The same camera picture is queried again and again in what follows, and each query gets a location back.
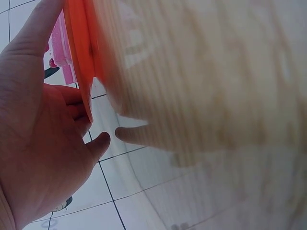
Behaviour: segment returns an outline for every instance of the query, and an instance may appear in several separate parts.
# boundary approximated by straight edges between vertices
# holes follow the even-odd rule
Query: floor tile
[[[35,222],[24,230],[123,230],[113,203],[90,208],[63,217]]]
[[[105,93],[106,90],[103,85],[99,82],[97,78],[94,78],[91,92],[92,98],[104,95]]]
[[[166,230],[144,192],[116,201],[127,230]]]
[[[0,52],[7,46],[9,41],[9,13],[0,14]]]
[[[129,164],[142,189],[174,180],[189,169],[174,167],[172,154],[155,148],[143,148],[128,154]]]
[[[39,1],[29,2],[25,5],[16,7],[10,10],[10,32],[11,40],[13,40],[16,35],[19,33],[27,19],[29,18],[32,10],[38,4]]]
[[[174,180],[188,172],[171,166],[171,154],[143,148],[101,162],[113,198],[120,199]]]
[[[202,169],[145,191],[167,229],[192,226],[218,212]]]
[[[131,119],[131,118],[127,118],[127,117],[123,117],[119,115],[118,115],[118,122],[119,122],[119,126],[121,127],[139,127],[139,126],[144,126],[148,124],[146,121]],[[142,147],[141,145],[133,145],[133,144],[128,144],[128,143],[125,143],[125,145],[128,151],[136,150]]]
[[[0,13],[9,9],[9,0],[0,1]]]
[[[136,180],[127,154],[101,162],[113,199],[120,199],[142,191]]]
[[[85,142],[85,144],[91,142],[91,137],[90,137],[90,134],[88,132],[83,137],[83,141]]]
[[[11,0],[10,8],[13,8],[13,7],[25,4],[25,3],[29,3],[32,1],[38,1],[38,0]]]
[[[72,195],[72,203],[59,212],[54,212],[53,217],[62,216],[86,208],[97,206],[111,201],[111,195],[106,186],[99,164],[93,169],[90,178]]]
[[[90,129],[92,138],[95,139],[101,132],[108,132],[111,136],[110,147],[101,160],[126,152],[125,144],[115,137],[115,129],[119,127],[119,123],[116,113],[106,96],[92,100],[92,113],[94,118]]]

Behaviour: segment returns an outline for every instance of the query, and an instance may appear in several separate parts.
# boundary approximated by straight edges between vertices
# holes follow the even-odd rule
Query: dark object on floor
[[[52,76],[53,74],[55,74],[58,71],[59,71],[59,67],[49,68],[49,69],[45,70],[45,79]]]

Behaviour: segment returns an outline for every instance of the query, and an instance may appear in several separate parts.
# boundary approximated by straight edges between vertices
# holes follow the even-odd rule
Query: finger
[[[61,85],[54,85],[53,87],[62,93],[65,103],[67,105],[83,103],[80,90]]]
[[[87,116],[83,116],[77,120],[75,120],[76,129],[80,133],[82,137],[90,130],[92,123],[88,119]]]
[[[83,116],[86,117],[86,109],[84,107],[84,104],[76,104],[76,105],[68,105],[67,106],[69,113],[71,114],[71,117],[74,120],[77,120]]]
[[[42,0],[7,49],[43,57],[53,26],[64,6],[64,0]]]
[[[99,161],[102,155],[109,148],[111,142],[111,137],[108,133],[102,133],[90,143],[87,143],[86,146],[93,155],[95,162]]]
[[[119,127],[115,130],[115,135],[121,141],[130,144],[156,147],[160,142],[155,128],[150,125],[135,128]]]

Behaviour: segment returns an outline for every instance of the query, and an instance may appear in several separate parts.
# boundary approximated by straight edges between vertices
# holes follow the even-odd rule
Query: blurry beige object
[[[187,202],[191,229],[306,230],[307,1],[93,1],[111,103],[149,124],[116,135],[189,167],[144,218]]]

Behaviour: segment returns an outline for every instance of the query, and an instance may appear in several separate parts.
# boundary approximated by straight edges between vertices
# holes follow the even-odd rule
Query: tile grout line
[[[99,96],[96,96],[96,97],[92,97],[92,100],[96,99],[96,98],[99,98],[99,97],[104,97],[104,96],[106,96],[106,94],[102,94],[102,95],[99,95]]]
[[[8,9],[8,15],[9,15],[9,42],[11,42],[11,27],[10,27],[10,7],[11,7],[11,0],[9,0],[9,9]]]
[[[0,12],[0,14],[5,13],[5,12],[7,12],[7,11],[9,11],[9,9],[7,9],[7,10],[5,10],[5,11]]]
[[[89,135],[90,135],[90,139],[91,139],[91,141],[93,141],[93,138],[92,138],[91,132],[90,132],[90,131],[88,131],[88,133],[89,133]],[[101,163],[100,163],[100,162],[98,162],[98,163],[99,163],[99,166],[100,166],[100,169],[101,169],[102,175],[104,176],[104,179],[105,179],[105,182],[106,182],[106,186],[107,186],[107,188],[108,188],[108,190],[109,190],[109,193],[110,193],[110,195],[111,195],[112,202],[113,202],[114,207],[115,207],[115,209],[116,209],[117,215],[118,215],[118,217],[119,217],[119,219],[120,219],[121,225],[123,226],[124,230],[126,230],[126,227],[125,227],[124,221],[122,220],[122,218],[121,218],[121,216],[120,216],[120,214],[119,214],[119,211],[118,211],[117,205],[116,205],[116,203],[115,203],[115,201],[114,201],[114,198],[113,198],[113,195],[112,195],[112,192],[111,192],[110,186],[109,186],[109,184],[108,184],[108,182],[107,182],[107,180],[106,180],[106,176],[105,176],[104,170],[102,169]]]
[[[125,154],[127,154],[127,153],[131,153],[131,152],[135,152],[135,151],[138,151],[138,150],[142,150],[142,149],[144,149],[144,148],[147,148],[147,146],[143,146],[143,147],[140,147],[140,148],[138,148],[138,149],[130,150],[130,151],[124,152],[124,153],[122,153],[122,154],[120,154],[120,155],[116,155],[116,156],[113,156],[113,157],[108,157],[108,158],[106,158],[106,159],[102,159],[102,160],[99,161],[99,162],[104,162],[104,161],[106,161],[106,160],[113,159],[113,158],[116,158],[116,157],[120,157],[120,156],[125,155]]]
[[[31,3],[31,2],[33,2],[33,1],[36,1],[36,0],[27,1],[27,2],[24,2],[24,3],[20,4],[20,5],[13,6],[12,8],[9,8],[9,10],[15,9],[15,8],[17,8],[17,7],[19,7],[19,6],[23,6],[23,5],[28,4],[28,3]]]

